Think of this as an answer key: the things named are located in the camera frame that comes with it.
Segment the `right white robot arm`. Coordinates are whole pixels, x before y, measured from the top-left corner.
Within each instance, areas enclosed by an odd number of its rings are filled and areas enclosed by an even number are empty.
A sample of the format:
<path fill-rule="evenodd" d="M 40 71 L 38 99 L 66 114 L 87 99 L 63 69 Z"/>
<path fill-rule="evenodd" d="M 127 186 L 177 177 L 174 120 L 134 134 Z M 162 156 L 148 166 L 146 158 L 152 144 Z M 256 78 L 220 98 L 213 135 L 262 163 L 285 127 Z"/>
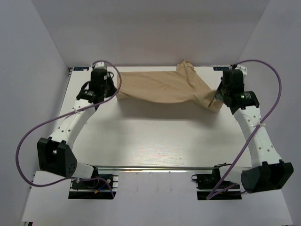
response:
<path fill-rule="evenodd" d="M 248 193 L 281 189 L 292 175 L 293 166 L 282 160 L 272 144 L 257 96 L 244 88 L 241 70 L 222 72 L 216 97 L 230 109 L 246 144 L 230 166 L 220 167 L 220 171 L 213 174 L 213 184 L 222 188 L 230 181 L 241 184 Z"/>

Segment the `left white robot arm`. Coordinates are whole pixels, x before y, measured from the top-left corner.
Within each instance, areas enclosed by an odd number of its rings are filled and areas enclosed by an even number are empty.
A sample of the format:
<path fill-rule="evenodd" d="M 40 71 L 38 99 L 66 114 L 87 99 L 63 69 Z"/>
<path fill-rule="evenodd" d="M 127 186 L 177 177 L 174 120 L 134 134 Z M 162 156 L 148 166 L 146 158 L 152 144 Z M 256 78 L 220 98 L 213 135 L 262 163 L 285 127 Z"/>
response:
<path fill-rule="evenodd" d="M 72 152 L 76 138 L 89 118 L 97 111 L 106 98 L 117 92 L 104 62 L 97 63 L 76 96 L 72 114 L 48 137 L 37 143 L 40 169 L 65 178 L 80 178 L 90 188 L 99 184 L 95 166 L 79 162 Z"/>

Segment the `beige t shirt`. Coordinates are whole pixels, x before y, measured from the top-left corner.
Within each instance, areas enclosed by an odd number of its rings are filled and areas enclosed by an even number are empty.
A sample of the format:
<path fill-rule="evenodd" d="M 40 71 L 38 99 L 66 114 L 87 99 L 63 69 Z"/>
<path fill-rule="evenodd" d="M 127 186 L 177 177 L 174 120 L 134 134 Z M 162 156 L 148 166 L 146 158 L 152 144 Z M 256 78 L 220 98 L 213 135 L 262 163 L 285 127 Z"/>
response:
<path fill-rule="evenodd" d="M 175 71 L 122 72 L 117 98 L 137 99 L 158 104 L 193 103 L 218 112 L 223 102 L 197 74 L 190 61 L 177 64 Z"/>

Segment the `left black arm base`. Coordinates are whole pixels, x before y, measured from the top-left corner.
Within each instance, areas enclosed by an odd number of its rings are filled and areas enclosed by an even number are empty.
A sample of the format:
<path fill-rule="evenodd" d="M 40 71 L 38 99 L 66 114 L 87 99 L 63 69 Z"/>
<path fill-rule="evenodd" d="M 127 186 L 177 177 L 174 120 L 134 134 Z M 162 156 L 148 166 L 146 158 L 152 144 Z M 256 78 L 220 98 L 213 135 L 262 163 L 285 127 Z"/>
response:
<path fill-rule="evenodd" d="M 102 179 L 82 181 L 74 179 L 71 181 L 68 199 L 70 200 L 113 200 L 118 188 L 118 172 L 100 169 L 93 177 Z"/>

